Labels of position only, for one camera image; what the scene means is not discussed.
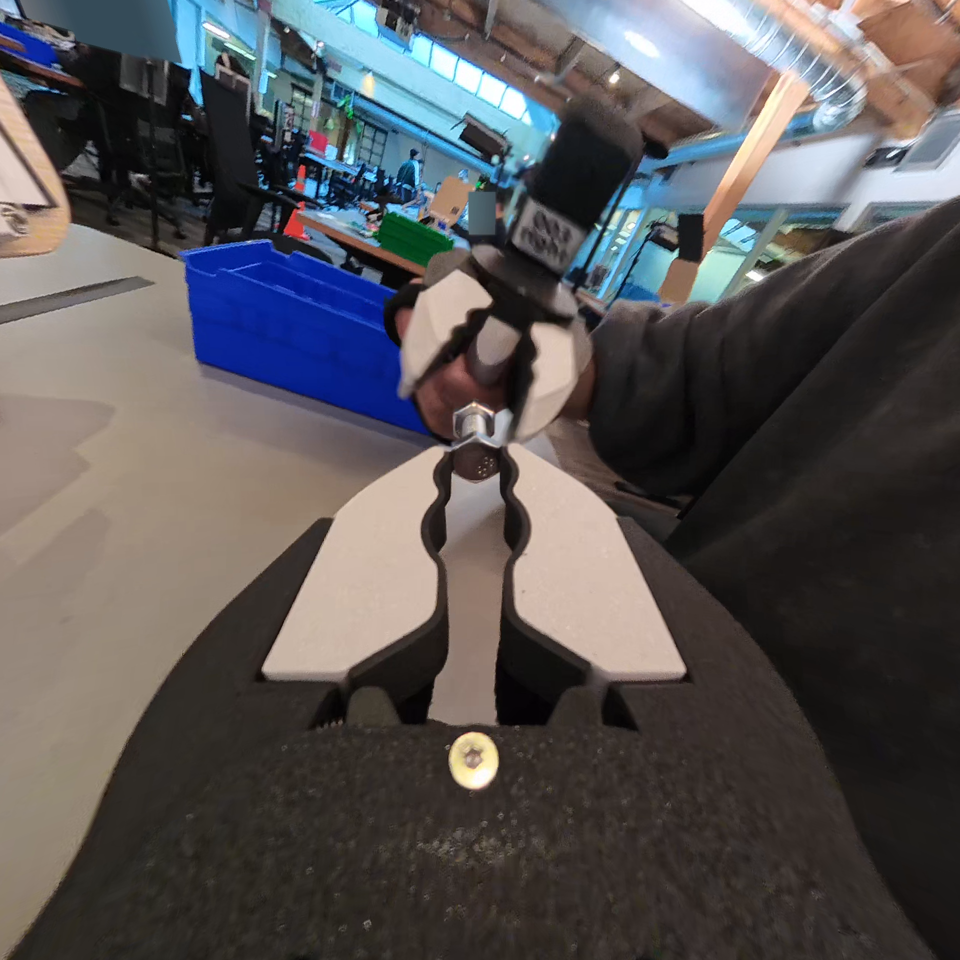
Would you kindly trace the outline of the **blue plastic bin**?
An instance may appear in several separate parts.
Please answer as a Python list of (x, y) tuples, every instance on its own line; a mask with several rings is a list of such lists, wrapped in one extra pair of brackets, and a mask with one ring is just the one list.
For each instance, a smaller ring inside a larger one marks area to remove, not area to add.
[(199, 363), (426, 435), (398, 395), (388, 287), (267, 239), (179, 257)]

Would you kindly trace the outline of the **printed instruction sheet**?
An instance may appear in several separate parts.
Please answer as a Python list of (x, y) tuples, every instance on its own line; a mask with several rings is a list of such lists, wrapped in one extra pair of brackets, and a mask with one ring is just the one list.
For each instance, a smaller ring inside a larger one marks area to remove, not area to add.
[(31, 232), (31, 217), (57, 209), (54, 195), (18, 142), (1, 126), (1, 241), (16, 241)]

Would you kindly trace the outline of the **silver ventilation duct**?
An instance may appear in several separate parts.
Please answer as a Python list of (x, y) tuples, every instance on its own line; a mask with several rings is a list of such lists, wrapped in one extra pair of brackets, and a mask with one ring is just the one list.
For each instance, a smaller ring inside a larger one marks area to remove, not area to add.
[(804, 38), (786, 16), (761, 2), (729, 1), (725, 32), (749, 54), (779, 74), (797, 76), (808, 89), (815, 108), (814, 133), (835, 133), (853, 123), (867, 107), (867, 75), (860, 65), (843, 65), (839, 54), (822, 51)]

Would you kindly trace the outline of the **silver hex nut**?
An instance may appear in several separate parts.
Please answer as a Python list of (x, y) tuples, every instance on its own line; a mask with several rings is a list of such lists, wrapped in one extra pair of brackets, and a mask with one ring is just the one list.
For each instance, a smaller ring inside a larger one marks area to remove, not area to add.
[(509, 440), (513, 416), (508, 409), (494, 411), (490, 406), (474, 401), (454, 412), (452, 416), (452, 450), (468, 444), (499, 449)]

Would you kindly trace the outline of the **wooden table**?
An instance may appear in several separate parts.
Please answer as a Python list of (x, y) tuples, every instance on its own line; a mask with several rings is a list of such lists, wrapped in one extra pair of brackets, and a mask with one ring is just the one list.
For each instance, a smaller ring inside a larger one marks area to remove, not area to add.
[[(422, 278), (426, 272), (426, 268), (380, 248), (376, 239), (377, 229), (369, 229), (365, 224), (348, 222), (317, 210), (298, 211), (297, 216), (306, 230), (324, 235), (344, 250), (345, 263), (355, 262), (362, 268), (378, 272), (383, 286), (396, 290), (405, 282)], [(464, 249), (463, 245), (454, 242), (453, 251)]]

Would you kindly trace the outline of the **green crate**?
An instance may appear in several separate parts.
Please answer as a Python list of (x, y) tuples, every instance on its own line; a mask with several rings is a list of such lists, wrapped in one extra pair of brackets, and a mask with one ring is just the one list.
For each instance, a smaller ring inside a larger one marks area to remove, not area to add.
[(391, 211), (379, 222), (375, 239), (380, 249), (423, 268), (433, 258), (454, 250), (453, 239), (447, 234)]

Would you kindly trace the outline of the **person's dark clothing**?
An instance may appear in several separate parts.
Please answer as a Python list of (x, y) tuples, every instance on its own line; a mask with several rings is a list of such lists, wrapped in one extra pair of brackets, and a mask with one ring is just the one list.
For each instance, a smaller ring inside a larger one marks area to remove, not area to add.
[(958, 396), (828, 400), (703, 492), (670, 544), (821, 739), (865, 845), (958, 958)]

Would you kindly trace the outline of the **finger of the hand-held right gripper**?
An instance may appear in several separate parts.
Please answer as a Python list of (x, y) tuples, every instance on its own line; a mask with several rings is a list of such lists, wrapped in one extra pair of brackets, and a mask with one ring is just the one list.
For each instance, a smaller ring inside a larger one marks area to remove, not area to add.
[(526, 443), (567, 406), (593, 358), (591, 332), (582, 316), (569, 324), (535, 321), (525, 329), (505, 325), (512, 351), (505, 373), (510, 422), (505, 445)]
[(409, 400), (438, 366), (456, 357), (470, 340), (475, 311), (486, 311), (492, 295), (476, 279), (442, 279), (422, 289), (401, 336), (397, 393)]

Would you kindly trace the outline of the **person's right forearm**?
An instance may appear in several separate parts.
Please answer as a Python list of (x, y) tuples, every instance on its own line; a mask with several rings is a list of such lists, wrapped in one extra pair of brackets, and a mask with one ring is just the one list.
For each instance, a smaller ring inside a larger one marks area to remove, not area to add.
[(925, 355), (956, 354), (958, 198), (775, 270), (714, 304), (619, 300), (592, 336), (599, 458), (655, 495), (702, 495), (790, 399), (812, 438), (851, 426)]

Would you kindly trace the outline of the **grey desk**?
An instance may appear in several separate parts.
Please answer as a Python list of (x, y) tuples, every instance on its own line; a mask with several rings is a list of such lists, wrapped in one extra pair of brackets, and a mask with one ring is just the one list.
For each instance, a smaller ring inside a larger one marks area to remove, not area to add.
[[(649, 958), (671, 778), (633, 703), (495, 700), (507, 469), (200, 370), (186, 265), (2, 328), (2, 940), (24, 958)], [(445, 510), (427, 722), (266, 661), (362, 493)]]

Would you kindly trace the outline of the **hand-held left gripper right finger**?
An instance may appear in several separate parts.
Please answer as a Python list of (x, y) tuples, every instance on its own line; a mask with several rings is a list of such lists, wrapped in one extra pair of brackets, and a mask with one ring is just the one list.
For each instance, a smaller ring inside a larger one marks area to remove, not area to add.
[(684, 682), (689, 675), (618, 516), (519, 444), (501, 455), (504, 539), (497, 668), (554, 707), (569, 689)]

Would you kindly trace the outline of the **wooden beam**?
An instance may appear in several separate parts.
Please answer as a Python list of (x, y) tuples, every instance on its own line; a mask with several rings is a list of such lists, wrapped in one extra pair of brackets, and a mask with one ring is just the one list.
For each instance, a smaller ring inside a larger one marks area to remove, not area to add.
[(780, 75), (703, 211), (700, 251), (691, 259), (677, 256), (667, 270), (657, 292), (662, 302), (673, 306), (689, 300), (703, 259), (736, 212), (809, 92), (809, 86), (796, 72), (786, 71)]

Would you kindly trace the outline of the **person's right hand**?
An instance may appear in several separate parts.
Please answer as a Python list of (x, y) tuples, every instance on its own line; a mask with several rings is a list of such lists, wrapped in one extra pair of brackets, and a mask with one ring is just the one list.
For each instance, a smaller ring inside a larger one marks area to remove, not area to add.
[(462, 354), (424, 380), (412, 397), (424, 427), (443, 443), (454, 439), (454, 415), (472, 402), (494, 413), (506, 406), (501, 384), (483, 386), (472, 376), (467, 355)]

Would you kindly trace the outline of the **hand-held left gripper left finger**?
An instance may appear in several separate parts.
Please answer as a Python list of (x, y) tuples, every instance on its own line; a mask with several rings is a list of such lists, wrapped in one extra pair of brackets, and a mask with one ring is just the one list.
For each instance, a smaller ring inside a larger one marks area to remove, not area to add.
[(450, 450), (433, 446), (332, 518), (261, 668), (265, 681), (377, 688), (427, 710), (450, 652)]

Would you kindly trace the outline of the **black office chair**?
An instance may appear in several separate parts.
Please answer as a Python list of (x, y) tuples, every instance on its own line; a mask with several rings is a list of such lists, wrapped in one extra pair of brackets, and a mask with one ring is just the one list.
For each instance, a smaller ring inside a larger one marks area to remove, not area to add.
[(231, 232), (251, 239), (265, 206), (279, 213), (276, 231), (283, 234), (298, 202), (288, 188), (277, 191), (260, 185), (246, 100), (208, 73), (200, 72), (199, 78), (213, 173), (203, 245), (224, 243)]
[(183, 70), (165, 59), (79, 44), (71, 71), (85, 91), (106, 222), (118, 226), (121, 207), (139, 204), (150, 211), (153, 245), (159, 220), (175, 239), (186, 239), (175, 204), (186, 188), (177, 131)]

